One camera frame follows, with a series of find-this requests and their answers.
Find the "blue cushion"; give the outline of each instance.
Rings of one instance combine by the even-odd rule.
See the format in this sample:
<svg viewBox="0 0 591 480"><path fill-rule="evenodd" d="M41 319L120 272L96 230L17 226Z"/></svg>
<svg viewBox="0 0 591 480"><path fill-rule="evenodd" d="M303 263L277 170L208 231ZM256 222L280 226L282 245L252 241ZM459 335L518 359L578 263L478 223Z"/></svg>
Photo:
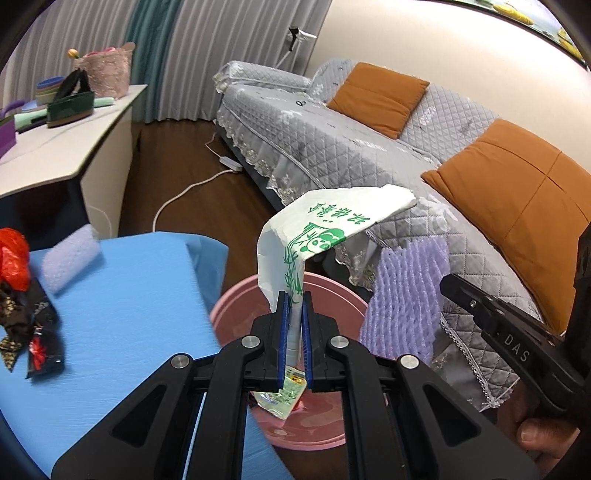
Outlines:
<svg viewBox="0 0 591 480"><path fill-rule="evenodd" d="M13 373L0 368L0 411L48 476L69 447L170 356L219 351L207 311L219 297L224 245L158 232L104 241L102 250L92 269L51 298L61 318L64 372L26 380L26 354ZM35 275L42 258L43 252L31 254ZM242 478L291 478L250 415Z"/></svg>

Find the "gray sofa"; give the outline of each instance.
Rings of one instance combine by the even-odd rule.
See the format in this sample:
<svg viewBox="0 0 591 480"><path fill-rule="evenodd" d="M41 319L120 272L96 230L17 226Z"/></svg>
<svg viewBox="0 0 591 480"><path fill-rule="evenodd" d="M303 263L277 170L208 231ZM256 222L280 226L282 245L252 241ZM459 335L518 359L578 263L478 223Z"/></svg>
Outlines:
<svg viewBox="0 0 591 480"><path fill-rule="evenodd" d="M496 115L456 92L431 84L400 138L384 135L326 108L356 62L332 59L313 78L238 61L214 77L222 93L216 122L222 137L276 209L313 189L409 188L418 205L334 248L324 266L371 291L382 248L443 236L453 273L536 318L537 306L500 253L420 175L473 142ZM472 317L443 306L432 368L478 410L497 407L517 381L481 338Z"/></svg>

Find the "wooden floor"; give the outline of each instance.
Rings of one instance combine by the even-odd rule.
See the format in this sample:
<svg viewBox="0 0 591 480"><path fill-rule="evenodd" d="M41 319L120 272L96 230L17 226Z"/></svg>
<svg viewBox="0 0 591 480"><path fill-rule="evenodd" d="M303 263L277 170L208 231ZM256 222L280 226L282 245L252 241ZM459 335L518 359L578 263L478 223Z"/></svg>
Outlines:
<svg viewBox="0 0 591 480"><path fill-rule="evenodd" d="M225 170L204 144L215 131L210 122L166 121L141 127L140 152L129 172L120 235L152 231L152 221L166 200ZM216 136L210 145L232 156ZM223 291L256 273L256 241L273 208L245 174L224 174L191 189L166 207L157 230L198 233L229 247ZM347 479L346 450L319 452L276 449L296 480Z"/></svg>

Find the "orange cushion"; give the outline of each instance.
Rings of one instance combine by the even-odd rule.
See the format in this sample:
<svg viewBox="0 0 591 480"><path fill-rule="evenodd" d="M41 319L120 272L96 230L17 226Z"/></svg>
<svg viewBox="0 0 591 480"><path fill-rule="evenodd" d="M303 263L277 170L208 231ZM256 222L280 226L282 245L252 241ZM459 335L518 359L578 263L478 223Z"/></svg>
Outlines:
<svg viewBox="0 0 591 480"><path fill-rule="evenodd" d="M398 138L429 82L358 63L327 105L390 138Z"/></svg>
<svg viewBox="0 0 591 480"><path fill-rule="evenodd" d="M496 120L438 170L421 175L498 247L546 323L566 330L591 175L531 132Z"/></svg>

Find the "red plastic bag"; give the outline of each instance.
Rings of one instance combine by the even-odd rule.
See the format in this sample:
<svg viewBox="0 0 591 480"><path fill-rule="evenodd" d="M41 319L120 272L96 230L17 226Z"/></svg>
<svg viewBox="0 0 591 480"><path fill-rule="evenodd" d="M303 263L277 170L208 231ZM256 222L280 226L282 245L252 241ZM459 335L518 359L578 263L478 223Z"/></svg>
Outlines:
<svg viewBox="0 0 591 480"><path fill-rule="evenodd" d="M29 273L29 245L25 237L12 228L0 229L0 280L19 291L27 291Z"/></svg>

